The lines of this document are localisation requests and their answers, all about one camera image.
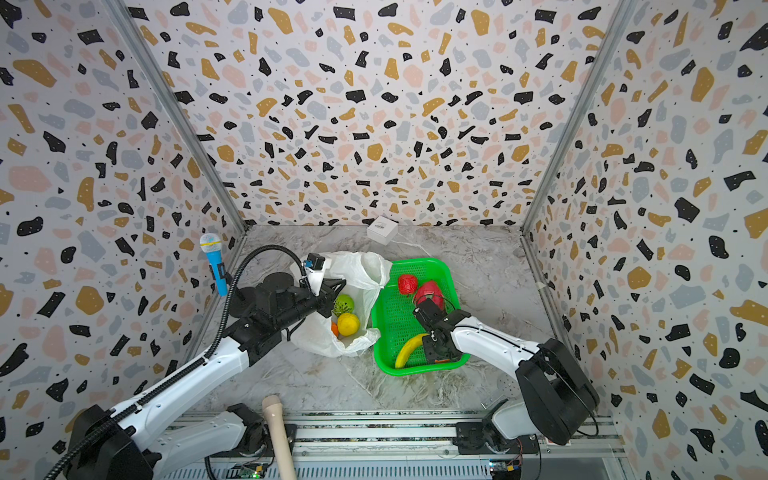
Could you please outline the yellow banana toy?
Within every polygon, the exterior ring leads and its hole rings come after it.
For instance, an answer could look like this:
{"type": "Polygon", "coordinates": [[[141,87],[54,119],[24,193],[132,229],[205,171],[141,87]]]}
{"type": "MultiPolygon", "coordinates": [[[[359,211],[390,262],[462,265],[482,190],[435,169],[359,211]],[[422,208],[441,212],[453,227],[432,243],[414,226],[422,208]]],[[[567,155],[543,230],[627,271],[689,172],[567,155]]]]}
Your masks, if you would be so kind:
{"type": "Polygon", "coordinates": [[[426,333],[420,333],[405,342],[395,360],[395,368],[397,370],[421,367],[427,364],[424,349],[424,339],[426,337],[426,333]]]}

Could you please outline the pink dragon fruit toy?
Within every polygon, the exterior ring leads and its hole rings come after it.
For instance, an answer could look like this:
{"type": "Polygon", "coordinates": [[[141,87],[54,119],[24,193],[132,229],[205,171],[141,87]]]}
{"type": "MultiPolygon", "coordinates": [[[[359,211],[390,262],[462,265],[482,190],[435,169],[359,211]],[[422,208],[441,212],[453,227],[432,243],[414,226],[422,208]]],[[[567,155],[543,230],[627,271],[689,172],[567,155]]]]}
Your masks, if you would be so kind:
{"type": "Polygon", "coordinates": [[[427,300],[431,300],[440,310],[445,310],[445,297],[434,280],[423,283],[414,295],[415,305],[420,305],[427,300]]]}

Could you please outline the green round fruit toy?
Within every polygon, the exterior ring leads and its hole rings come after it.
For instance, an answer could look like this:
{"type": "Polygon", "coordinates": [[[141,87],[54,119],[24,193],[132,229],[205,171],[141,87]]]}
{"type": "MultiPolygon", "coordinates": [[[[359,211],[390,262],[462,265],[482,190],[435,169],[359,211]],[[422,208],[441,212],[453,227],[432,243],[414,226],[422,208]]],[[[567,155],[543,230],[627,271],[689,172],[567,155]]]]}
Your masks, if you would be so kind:
{"type": "Polygon", "coordinates": [[[340,317],[346,313],[354,313],[354,299],[347,294],[340,294],[334,302],[333,314],[340,317]]]}

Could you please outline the yellow lemon toy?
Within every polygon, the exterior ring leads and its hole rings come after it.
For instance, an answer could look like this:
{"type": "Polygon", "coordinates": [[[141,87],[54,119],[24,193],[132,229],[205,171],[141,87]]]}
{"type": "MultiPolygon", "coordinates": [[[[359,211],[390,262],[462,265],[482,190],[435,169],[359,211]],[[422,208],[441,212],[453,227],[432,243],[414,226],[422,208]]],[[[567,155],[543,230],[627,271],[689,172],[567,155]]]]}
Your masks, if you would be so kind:
{"type": "Polygon", "coordinates": [[[351,337],[359,331],[361,322],[354,313],[345,312],[338,317],[336,325],[341,336],[351,337]]]}

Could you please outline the white plastic bag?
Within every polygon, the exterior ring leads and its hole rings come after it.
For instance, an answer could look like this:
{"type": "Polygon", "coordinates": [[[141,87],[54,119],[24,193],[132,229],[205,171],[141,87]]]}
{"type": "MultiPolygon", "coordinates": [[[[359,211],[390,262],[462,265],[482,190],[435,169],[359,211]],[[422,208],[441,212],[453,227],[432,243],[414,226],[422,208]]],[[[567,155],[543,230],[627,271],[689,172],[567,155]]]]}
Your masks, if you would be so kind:
{"type": "Polygon", "coordinates": [[[333,310],[329,318],[313,313],[291,334],[290,342],[301,350],[324,357],[356,357],[380,338],[379,330],[371,325],[371,312],[380,291],[390,280],[392,262],[372,252],[322,252],[320,255],[327,260],[324,280],[346,281],[341,294],[354,299],[354,314],[361,322],[360,329],[351,337],[336,337],[330,328],[338,319],[333,310]]]}

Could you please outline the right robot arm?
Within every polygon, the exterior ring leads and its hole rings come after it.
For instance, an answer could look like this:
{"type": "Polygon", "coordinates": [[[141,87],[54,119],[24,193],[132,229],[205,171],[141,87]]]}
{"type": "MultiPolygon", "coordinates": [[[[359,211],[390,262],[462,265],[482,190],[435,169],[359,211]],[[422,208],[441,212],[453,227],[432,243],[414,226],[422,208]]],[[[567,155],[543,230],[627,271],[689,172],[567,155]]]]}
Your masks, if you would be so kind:
{"type": "Polygon", "coordinates": [[[561,341],[523,340],[464,310],[447,311],[429,297],[416,301],[413,314],[425,330],[418,341],[429,363],[470,355],[513,377],[519,386],[522,400],[497,403],[473,433],[459,435],[459,447],[505,454],[525,437],[565,446],[594,416],[598,395],[561,341]]]}

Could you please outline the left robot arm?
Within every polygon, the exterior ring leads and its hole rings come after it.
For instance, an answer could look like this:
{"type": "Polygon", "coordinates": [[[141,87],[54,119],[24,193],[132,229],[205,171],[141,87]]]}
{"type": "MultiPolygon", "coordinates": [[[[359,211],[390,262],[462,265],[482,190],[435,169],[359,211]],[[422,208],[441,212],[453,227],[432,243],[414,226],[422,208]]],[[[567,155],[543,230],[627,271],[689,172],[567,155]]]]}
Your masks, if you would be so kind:
{"type": "Polygon", "coordinates": [[[167,428],[228,379],[247,370],[313,313],[330,317],[343,279],[325,279],[318,289],[289,273],[268,275],[251,288],[249,304],[225,328],[214,352],[204,352],[140,393],[110,409],[94,405],[77,419],[70,445],[48,473],[55,479],[159,479],[208,456],[254,449],[263,436],[262,417],[238,404],[211,420],[167,428]]]}

